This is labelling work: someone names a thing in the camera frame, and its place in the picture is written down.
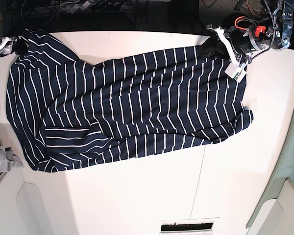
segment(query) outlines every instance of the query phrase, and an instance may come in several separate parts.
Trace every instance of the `green surface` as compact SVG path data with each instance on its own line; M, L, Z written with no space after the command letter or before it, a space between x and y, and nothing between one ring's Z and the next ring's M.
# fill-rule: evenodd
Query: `green surface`
M288 178L294 183L294 112L278 162L253 215L247 223L247 228L251 227L263 203L278 197L285 180Z

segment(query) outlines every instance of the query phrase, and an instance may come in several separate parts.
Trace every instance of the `robotic arm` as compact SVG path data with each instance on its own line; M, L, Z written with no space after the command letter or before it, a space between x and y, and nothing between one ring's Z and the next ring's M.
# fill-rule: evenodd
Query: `robotic arm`
M229 29L208 25L207 29L213 33L213 36L199 49L207 58L216 55L229 58L231 63L225 73L237 82L246 75L244 70L246 65L257 56L270 48L284 49L290 46L294 0L284 0L284 2L261 0L261 2L266 8L266 15L259 19L238 17L234 26ZM243 21L249 22L250 25L246 28L239 27L238 23ZM253 56L253 53L257 51L260 53Z

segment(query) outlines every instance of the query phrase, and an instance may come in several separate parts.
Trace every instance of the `gray cloth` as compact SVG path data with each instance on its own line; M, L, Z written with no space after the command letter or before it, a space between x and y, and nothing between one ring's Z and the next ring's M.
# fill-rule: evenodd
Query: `gray cloth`
M0 146L0 174L10 171L13 167L23 167L21 159L13 155L12 150Z

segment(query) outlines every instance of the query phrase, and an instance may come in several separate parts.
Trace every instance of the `navy blue dress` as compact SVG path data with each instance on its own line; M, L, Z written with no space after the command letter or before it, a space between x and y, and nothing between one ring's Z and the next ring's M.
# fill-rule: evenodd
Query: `navy blue dress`
M33 170L57 172L219 143L253 120L241 83L198 46L95 66L27 30L11 66L6 113Z

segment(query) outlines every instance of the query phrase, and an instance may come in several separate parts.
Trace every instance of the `white tabletop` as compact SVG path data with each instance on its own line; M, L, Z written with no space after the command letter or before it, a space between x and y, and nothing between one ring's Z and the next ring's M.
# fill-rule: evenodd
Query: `white tabletop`
M91 64L200 45L206 39L109 31L54 36ZM268 183L291 121L293 50L270 50L248 66L243 104L253 111L254 122L227 141L55 174L29 168L6 119L6 82L14 60L14 55L0 58L0 139L23 159L24 181L40 189L56 235L156 235L158 220L216 217L215 232L247 233L245 226Z

